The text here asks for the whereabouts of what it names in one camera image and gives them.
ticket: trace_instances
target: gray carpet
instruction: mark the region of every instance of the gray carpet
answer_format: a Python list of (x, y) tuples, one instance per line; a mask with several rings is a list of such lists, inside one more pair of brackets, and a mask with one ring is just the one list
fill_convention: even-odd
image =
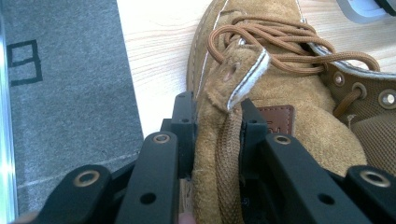
[(81, 165), (135, 160), (143, 135), (116, 0), (4, 7), (21, 214)]

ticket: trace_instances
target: leather label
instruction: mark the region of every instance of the leather label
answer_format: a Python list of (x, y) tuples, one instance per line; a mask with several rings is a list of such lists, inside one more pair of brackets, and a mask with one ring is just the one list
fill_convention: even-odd
[(274, 105), (258, 107), (268, 124), (269, 133), (294, 134), (294, 107)]

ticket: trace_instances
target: brown suede shoe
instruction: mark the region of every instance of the brown suede shoe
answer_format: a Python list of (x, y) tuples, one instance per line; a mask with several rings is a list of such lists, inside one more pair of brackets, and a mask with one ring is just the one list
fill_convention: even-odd
[(215, 0), (203, 16), (187, 75), (199, 124), (192, 172), (198, 223), (243, 222), (238, 155), (247, 97), (261, 111), (292, 105), (294, 122), (284, 132), (322, 167), (344, 175), (369, 162), (396, 175), (396, 74), (380, 73), (366, 54), (335, 53), (303, 21), (295, 0)]

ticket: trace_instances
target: shoelace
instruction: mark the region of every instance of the shoelace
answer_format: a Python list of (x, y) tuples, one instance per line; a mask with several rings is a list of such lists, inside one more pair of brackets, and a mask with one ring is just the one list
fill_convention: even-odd
[[(261, 23), (245, 23), (244, 21), (258, 21)], [(378, 62), (370, 55), (356, 52), (335, 52), (334, 46), (328, 41), (320, 38), (315, 29), (304, 22), (288, 21), (280, 18), (269, 16), (241, 16), (233, 20), (231, 25), (224, 25), (212, 31), (207, 40), (207, 48), (212, 57), (218, 62), (224, 61), (224, 56), (217, 50), (215, 41), (221, 35), (225, 34), (225, 47), (231, 43), (235, 35), (239, 35), (246, 44), (263, 46), (269, 43), (288, 50), (294, 54), (271, 54), (272, 65), (276, 68), (303, 76), (313, 76), (325, 70), (323, 64), (337, 61), (356, 60), (363, 62), (367, 67), (379, 72)], [(297, 48), (293, 44), (315, 43), (326, 48), (330, 54), (317, 56), (305, 49)], [(313, 67), (292, 67), (286, 63), (308, 63)], [(355, 89), (347, 94), (341, 103), (334, 109), (335, 117), (342, 116), (347, 108), (361, 97), (361, 90)]]

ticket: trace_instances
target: wooden table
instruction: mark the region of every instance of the wooden table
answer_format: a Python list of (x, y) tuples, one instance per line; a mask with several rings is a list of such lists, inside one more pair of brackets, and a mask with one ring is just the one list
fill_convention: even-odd
[[(175, 96), (186, 89), (187, 60), (199, 20), (212, 0), (118, 0), (122, 30), (143, 134), (172, 117)], [(337, 51), (371, 54), (382, 71), (396, 71), (396, 19), (357, 24), (336, 0), (300, 0), (301, 11)]]

